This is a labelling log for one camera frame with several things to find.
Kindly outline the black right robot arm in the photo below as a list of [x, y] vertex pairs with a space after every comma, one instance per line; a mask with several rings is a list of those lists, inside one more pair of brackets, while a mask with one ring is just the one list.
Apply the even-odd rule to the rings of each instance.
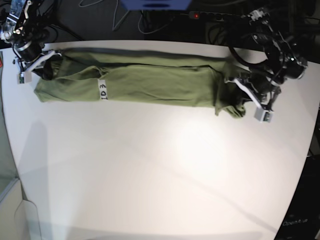
[[57, 2], [54, 0], [41, 12], [43, 4], [43, 0], [6, 0], [0, 4], [10, 5], [0, 11], [0, 40], [11, 46], [19, 84], [30, 81], [32, 74], [52, 80], [52, 59], [61, 56], [56, 50], [44, 50], [50, 37], [49, 20]]

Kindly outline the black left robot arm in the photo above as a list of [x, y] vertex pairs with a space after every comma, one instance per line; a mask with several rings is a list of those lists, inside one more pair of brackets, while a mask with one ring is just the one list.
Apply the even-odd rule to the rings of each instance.
[[[227, 22], [226, 30], [226, 44], [231, 55], [238, 63], [249, 68], [251, 75], [262, 77], [257, 81], [253, 81], [253, 76], [238, 77], [234, 82], [256, 104], [258, 111], [271, 113], [281, 92], [281, 85], [287, 78], [301, 78], [308, 67], [307, 60], [274, 27], [270, 12], [265, 7]], [[240, 56], [235, 46], [248, 39], [263, 48], [266, 60], [250, 63]]]

